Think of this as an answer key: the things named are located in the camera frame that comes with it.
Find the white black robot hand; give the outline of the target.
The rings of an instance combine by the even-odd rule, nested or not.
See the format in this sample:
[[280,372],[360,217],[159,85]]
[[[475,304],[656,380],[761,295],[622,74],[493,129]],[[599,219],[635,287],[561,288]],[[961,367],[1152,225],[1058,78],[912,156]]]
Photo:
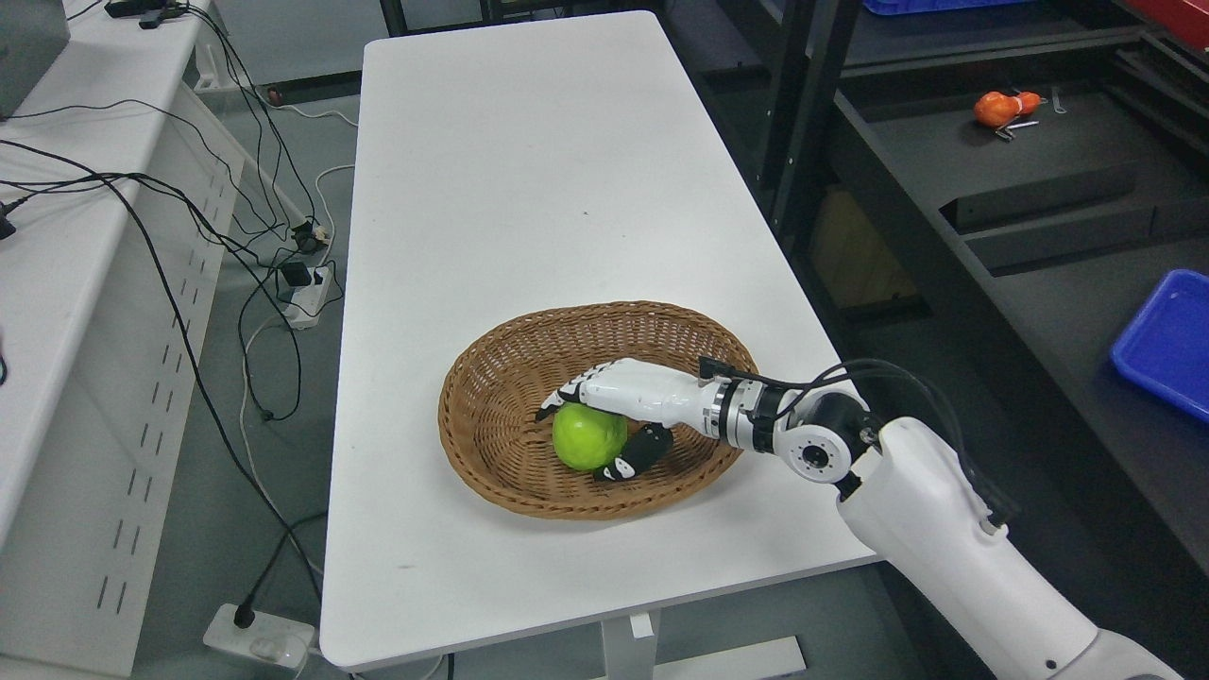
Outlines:
[[592,365],[553,391],[538,410],[536,422],[566,403],[578,403],[601,413],[643,423],[629,436],[619,456],[598,469],[596,482],[631,482],[673,451],[673,426],[687,425],[699,434],[721,439],[723,400],[736,382],[727,378],[704,379],[634,358]]

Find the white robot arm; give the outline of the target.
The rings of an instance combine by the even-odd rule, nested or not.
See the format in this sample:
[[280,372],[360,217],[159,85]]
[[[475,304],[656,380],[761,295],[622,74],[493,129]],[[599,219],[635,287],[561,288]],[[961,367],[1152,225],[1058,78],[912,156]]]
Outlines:
[[[1010,541],[1012,509],[972,469],[945,396],[901,365],[849,361],[811,382],[779,382],[701,357],[706,436],[773,453],[809,482],[833,484],[841,520],[929,599],[997,679],[1174,679],[1130,638],[1097,628]],[[841,382],[914,384],[949,430],[881,422]]]

